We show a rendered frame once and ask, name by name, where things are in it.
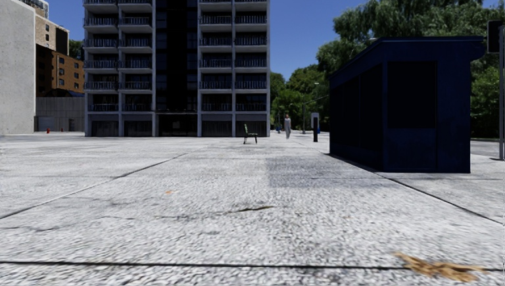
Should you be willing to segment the grey balcony tower building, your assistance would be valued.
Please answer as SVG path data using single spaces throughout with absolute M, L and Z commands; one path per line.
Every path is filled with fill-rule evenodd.
M 270 134 L 270 0 L 83 0 L 90 137 Z

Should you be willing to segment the pale concrete building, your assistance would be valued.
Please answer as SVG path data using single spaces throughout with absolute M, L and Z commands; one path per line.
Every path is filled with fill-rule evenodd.
M 35 10 L 0 0 L 0 136 L 34 131 Z

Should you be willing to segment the blue booth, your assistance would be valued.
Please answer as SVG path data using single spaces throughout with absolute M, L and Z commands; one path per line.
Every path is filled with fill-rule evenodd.
M 468 173 L 481 36 L 382 37 L 330 76 L 331 154 L 383 172 Z

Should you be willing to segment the tree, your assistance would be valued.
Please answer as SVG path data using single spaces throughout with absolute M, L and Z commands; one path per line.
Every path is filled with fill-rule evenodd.
M 74 40 L 74 39 L 69 40 L 68 56 L 76 60 L 84 60 L 84 48 L 82 40 Z

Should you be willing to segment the brown brick building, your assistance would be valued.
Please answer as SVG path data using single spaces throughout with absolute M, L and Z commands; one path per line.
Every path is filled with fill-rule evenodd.
M 36 45 L 36 97 L 84 95 L 84 62 Z

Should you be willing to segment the tan stone building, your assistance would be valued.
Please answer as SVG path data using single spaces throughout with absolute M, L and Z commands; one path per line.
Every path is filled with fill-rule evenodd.
M 35 41 L 37 45 L 69 54 L 69 31 L 49 20 L 49 4 L 45 0 L 19 0 L 35 10 Z

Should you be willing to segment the trees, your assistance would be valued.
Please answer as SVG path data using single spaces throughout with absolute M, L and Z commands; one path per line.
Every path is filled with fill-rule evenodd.
M 363 51 L 374 38 L 418 36 L 482 36 L 487 22 L 505 23 L 505 0 L 366 0 L 333 19 L 336 38 L 322 44 L 316 62 L 293 71 L 288 80 L 272 73 L 270 116 L 273 123 L 288 112 L 301 125 L 301 103 L 322 115 L 329 129 L 329 76 Z

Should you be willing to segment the traffic light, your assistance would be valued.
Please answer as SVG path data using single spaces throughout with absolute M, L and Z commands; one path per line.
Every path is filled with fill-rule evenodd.
M 505 160 L 505 24 L 501 20 L 487 22 L 487 51 L 499 55 L 499 159 Z

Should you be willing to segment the green bench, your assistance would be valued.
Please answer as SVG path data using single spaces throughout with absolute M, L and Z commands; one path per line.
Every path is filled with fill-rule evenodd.
M 249 129 L 248 129 L 247 124 L 243 124 L 243 127 L 244 127 L 244 134 L 245 134 L 244 135 L 243 143 L 246 144 L 247 143 L 247 139 L 250 138 L 250 137 L 254 138 L 255 143 L 258 143 L 258 141 L 257 141 L 258 134 L 250 132 Z

